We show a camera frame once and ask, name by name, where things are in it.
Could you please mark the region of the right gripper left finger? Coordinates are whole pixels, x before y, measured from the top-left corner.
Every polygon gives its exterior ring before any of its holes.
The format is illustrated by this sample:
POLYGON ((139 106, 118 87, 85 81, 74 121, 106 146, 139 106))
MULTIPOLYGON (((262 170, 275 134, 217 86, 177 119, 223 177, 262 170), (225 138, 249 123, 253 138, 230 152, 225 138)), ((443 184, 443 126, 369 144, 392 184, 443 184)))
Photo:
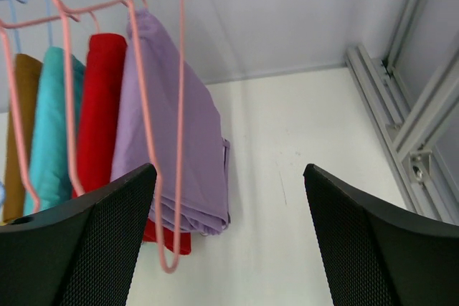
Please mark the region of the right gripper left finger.
POLYGON ((124 305, 153 199, 150 164, 1 227, 2 305, 124 305))

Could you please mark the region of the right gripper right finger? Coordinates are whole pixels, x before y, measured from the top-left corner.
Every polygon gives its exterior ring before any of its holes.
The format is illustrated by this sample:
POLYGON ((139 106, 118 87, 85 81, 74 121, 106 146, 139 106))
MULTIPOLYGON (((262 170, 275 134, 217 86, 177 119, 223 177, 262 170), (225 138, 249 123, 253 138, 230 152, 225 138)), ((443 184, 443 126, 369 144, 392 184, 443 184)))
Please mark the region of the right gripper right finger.
POLYGON ((334 305, 457 305, 458 226, 309 163, 306 196, 334 305))

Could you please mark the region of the pink hanger of yellow trousers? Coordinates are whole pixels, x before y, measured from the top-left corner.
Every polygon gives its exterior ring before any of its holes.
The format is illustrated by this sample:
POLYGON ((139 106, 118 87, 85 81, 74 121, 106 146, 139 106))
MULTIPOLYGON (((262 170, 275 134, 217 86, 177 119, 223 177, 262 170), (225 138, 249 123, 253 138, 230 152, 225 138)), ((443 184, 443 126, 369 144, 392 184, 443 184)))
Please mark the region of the pink hanger of yellow trousers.
POLYGON ((146 141, 148 154, 157 172, 156 185, 154 191, 155 201, 155 226, 156 238, 158 245, 158 257, 162 270, 167 274, 172 274, 179 266, 180 259, 180 241, 181 241, 181 197, 183 185, 183 153, 184 153, 184 63, 185 63, 185 4, 184 0, 179 0, 179 76, 178 76, 178 113, 176 128, 176 176, 175 176, 175 209, 174 209, 174 256, 172 263, 168 263, 164 251, 164 231, 162 218, 162 193, 164 188, 164 177, 161 170, 161 164, 158 160, 153 122, 151 119, 149 99, 146 89, 146 76, 143 66, 143 55, 138 32, 138 23, 134 0, 126 0, 128 5, 130 24, 132 30, 132 41, 134 46, 136 66, 138 70, 138 84, 141 94, 143 121, 145 125, 146 141))

